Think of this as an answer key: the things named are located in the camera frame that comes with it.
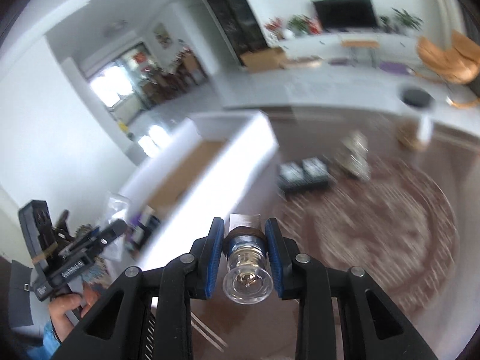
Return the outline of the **white tv cabinet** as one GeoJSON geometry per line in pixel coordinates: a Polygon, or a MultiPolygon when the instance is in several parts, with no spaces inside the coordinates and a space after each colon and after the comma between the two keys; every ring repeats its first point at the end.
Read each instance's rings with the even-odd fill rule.
{"type": "Polygon", "coordinates": [[[318,56],[324,60],[349,59],[354,63],[366,60],[420,64],[416,52],[417,39],[392,33],[322,33],[278,41],[291,59],[318,56]]]}

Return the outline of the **clear tall container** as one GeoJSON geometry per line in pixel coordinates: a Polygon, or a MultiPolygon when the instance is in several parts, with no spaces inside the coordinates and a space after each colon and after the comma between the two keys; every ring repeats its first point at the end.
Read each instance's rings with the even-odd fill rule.
{"type": "Polygon", "coordinates": [[[396,125],[396,139],[410,151],[422,152],[431,143],[434,122],[431,117],[434,98],[423,88],[400,89],[401,112],[396,125]]]}

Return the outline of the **orange butterfly chair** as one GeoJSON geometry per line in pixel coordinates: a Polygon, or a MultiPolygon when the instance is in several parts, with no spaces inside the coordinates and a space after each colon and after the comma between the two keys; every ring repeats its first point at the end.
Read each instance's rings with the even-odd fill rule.
{"type": "Polygon", "coordinates": [[[451,31],[451,47],[441,49],[420,37],[416,52],[428,69],[454,84],[466,85],[479,75],[479,45],[464,34],[451,31]]]}

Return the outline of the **black flat television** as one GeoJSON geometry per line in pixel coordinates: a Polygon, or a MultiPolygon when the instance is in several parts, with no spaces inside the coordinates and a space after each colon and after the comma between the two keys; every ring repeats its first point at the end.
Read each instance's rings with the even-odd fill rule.
{"type": "Polygon", "coordinates": [[[312,5],[323,30],[378,29],[372,0],[316,0],[312,5]]]}

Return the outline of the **metallic woven basket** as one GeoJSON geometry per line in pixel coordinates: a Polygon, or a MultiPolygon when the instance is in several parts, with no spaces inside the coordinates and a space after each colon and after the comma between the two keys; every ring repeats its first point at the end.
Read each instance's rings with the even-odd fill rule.
{"type": "Polygon", "coordinates": [[[341,145],[335,155],[335,161],[349,177],[364,182],[370,180],[368,140],[360,131],[350,132],[348,136],[341,140],[341,145]]]}

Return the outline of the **black box on table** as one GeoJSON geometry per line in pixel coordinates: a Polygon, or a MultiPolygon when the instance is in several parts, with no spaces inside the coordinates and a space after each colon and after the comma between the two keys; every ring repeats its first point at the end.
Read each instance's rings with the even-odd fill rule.
{"type": "Polygon", "coordinates": [[[330,189],[336,183],[325,158],[310,157],[277,166],[277,185],[285,198],[330,189]]]}

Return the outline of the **green plants by tv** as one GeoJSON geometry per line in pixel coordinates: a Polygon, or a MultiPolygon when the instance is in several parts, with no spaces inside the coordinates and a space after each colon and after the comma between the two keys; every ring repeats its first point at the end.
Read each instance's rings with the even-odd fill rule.
{"type": "Polygon", "coordinates": [[[420,31],[422,29],[423,20],[415,15],[411,15],[404,9],[391,8],[393,11],[391,16],[379,16],[382,27],[388,33],[406,33],[408,30],[420,31]]]}

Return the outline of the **small glass perfume bottle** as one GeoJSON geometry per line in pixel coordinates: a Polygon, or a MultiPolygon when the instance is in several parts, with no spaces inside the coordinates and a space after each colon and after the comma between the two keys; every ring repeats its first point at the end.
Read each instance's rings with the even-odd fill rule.
{"type": "Polygon", "coordinates": [[[267,238],[259,214],[231,214],[224,239],[227,273],[222,282],[224,294],[240,305],[265,300],[273,290],[267,264],[267,238]]]}

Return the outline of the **wooden dining table set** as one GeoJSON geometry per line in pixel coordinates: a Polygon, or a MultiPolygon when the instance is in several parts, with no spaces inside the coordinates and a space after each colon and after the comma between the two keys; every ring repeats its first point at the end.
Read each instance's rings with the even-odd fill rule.
{"type": "Polygon", "coordinates": [[[204,80],[208,79],[199,58],[188,46],[181,48],[168,67],[148,66],[144,72],[145,80],[140,84],[140,89],[147,99],[155,104],[186,94],[190,84],[199,86],[200,80],[197,75],[204,80]]]}

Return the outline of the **wall painting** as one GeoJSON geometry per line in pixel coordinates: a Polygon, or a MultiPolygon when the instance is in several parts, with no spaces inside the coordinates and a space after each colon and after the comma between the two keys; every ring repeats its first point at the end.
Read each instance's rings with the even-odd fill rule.
{"type": "Polygon", "coordinates": [[[154,29],[154,38],[162,46],[163,49],[168,49],[173,44],[173,40],[163,23],[158,23],[154,29]]]}

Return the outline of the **brown cardboard box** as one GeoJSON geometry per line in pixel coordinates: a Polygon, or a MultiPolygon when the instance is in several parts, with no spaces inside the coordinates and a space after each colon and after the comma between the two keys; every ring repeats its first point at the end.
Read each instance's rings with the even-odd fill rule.
{"type": "Polygon", "coordinates": [[[281,47],[247,52],[240,55],[240,59],[250,73],[267,72],[281,68],[287,60],[287,54],[281,47]]]}

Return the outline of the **black tall cabinet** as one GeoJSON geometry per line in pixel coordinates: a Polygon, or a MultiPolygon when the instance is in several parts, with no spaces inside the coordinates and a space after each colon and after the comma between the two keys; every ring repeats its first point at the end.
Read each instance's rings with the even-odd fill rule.
{"type": "Polygon", "coordinates": [[[236,57],[269,48],[247,0],[205,0],[236,57]]]}

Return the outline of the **green potted plant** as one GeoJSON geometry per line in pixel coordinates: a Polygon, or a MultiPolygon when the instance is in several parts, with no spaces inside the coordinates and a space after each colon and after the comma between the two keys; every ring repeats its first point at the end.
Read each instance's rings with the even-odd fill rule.
{"type": "Polygon", "coordinates": [[[293,15],[290,17],[287,28],[297,37],[311,35],[311,19],[305,15],[293,15]]]}

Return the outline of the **wooden side table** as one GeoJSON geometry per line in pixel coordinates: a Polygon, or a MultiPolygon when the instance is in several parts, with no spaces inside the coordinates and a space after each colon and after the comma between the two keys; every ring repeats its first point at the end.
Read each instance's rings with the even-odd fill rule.
{"type": "Polygon", "coordinates": [[[377,66],[377,51],[380,48],[380,43],[374,40],[342,40],[341,46],[348,49],[352,57],[353,65],[359,63],[358,53],[363,50],[366,51],[370,57],[372,66],[377,66]]]}

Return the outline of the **red flower vase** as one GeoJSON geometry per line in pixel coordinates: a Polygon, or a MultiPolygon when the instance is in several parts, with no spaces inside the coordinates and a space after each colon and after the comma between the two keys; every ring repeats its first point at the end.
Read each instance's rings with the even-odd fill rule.
{"type": "Polygon", "coordinates": [[[284,25],[283,20],[280,17],[270,19],[269,22],[264,24],[264,27],[272,33],[278,41],[284,40],[284,25]]]}

